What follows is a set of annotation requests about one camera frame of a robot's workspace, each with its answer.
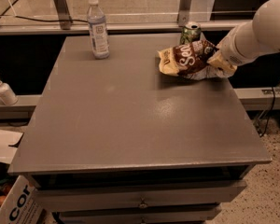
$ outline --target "soda can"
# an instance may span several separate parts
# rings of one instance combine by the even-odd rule
[[[198,22],[188,22],[181,32],[180,45],[188,44],[193,41],[200,40],[200,34],[202,32],[201,25]]]

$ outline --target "desk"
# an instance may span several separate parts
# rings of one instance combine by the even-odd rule
[[[227,79],[159,72],[179,34],[67,37],[9,168],[64,222],[204,221],[271,158]]]

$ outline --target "gray tabletop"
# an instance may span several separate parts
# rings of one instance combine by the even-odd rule
[[[9,168],[13,174],[242,165],[271,160],[227,79],[159,72],[179,34],[112,35],[95,60],[67,37]]]

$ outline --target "white pump bottle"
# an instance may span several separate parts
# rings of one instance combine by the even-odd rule
[[[18,101],[17,95],[6,83],[0,80],[0,98],[5,105],[14,105]]]

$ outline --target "floor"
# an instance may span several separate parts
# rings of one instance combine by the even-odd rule
[[[30,16],[32,11],[35,12],[35,7],[31,7],[32,1],[19,1],[16,9],[21,8],[23,13],[18,15]],[[52,13],[53,6],[42,8],[48,9],[48,14]],[[20,124],[19,127],[15,125],[18,124],[0,124],[0,129],[25,132],[26,124]],[[223,203],[222,212],[214,220],[207,221],[207,224],[280,224],[280,111],[273,112],[267,132],[261,140],[273,161],[255,167],[245,177],[248,187],[233,202]]]

